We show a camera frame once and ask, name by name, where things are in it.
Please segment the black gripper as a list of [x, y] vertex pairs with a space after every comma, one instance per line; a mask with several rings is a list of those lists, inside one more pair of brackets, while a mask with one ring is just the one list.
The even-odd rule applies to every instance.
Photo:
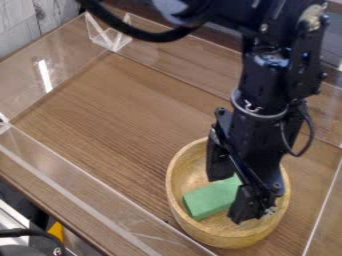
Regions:
[[290, 107], [278, 116], [251, 116], [226, 108], [215, 109], [217, 121], [206, 149], [210, 182], [237, 174], [242, 180], [227, 217], [235, 224], [261, 219], [285, 194], [281, 161], [294, 145], [303, 117]]

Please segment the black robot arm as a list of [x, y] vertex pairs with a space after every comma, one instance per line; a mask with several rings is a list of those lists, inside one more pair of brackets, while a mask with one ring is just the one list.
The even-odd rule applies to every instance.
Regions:
[[100, 0], [76, 0], [110, 27], [132, 38], [168, 43], [206, 23], [242, 36], [242, 76], [231, 92], [233, 110], [215, 110], [207, 140], [211, 181], [237, 175], [242, 184], [227, 213], [237, 224], [262, 218], [277, 207], [286, 185], [285, 155], [302, 156], [294, 144], [313, 125], [307, 98], [321, 92], [322, 43], [330, 24], [327, 0], [152, 0], [175, 28], [148, 32], [127, 24]]

